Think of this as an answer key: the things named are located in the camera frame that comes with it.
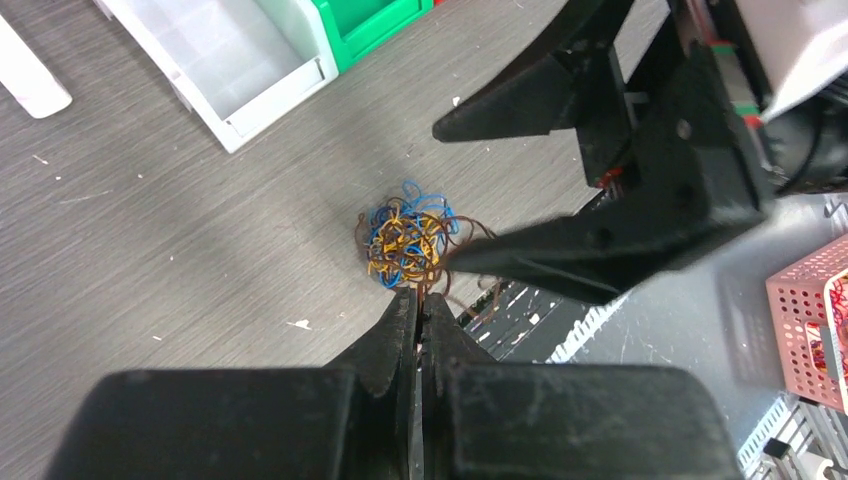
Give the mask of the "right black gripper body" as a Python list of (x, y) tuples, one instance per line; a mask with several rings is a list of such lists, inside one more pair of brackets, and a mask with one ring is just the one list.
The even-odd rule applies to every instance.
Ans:
[(687, 2), (674, 3), (631, 76), (649, 104), (630, 143), (637, 177), (622, 200), (622, 257), (686, 265), (763, 223), (772, 188)]

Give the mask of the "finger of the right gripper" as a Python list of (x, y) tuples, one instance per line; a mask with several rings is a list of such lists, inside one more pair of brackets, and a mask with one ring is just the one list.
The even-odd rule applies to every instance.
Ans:
[(457, 143), (575, 130), (588, 184), (600, 183), (633, 133), (614, 40), (630, 1), (568, 1), (488, 84), (437, 120)]
[(447, 268), (604, 304), (658, 273), (688, 268), (768, 215), (768, 198), (751, 195), (634, 193), (575, 216), (474, 240), (448, 255)]

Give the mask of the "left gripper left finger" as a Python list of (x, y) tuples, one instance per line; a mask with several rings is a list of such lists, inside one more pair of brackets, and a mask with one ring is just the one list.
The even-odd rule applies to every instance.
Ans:
[(50, 479), (407, 479), (418, 296), (322, 367), (138, 369), (82, 402)]

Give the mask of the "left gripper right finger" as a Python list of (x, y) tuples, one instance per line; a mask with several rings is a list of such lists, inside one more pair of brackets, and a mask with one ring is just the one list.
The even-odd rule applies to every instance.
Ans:
[(421, 303), (427, 479), (738, 479), (705, 386), (656, 365), (497, 362)]

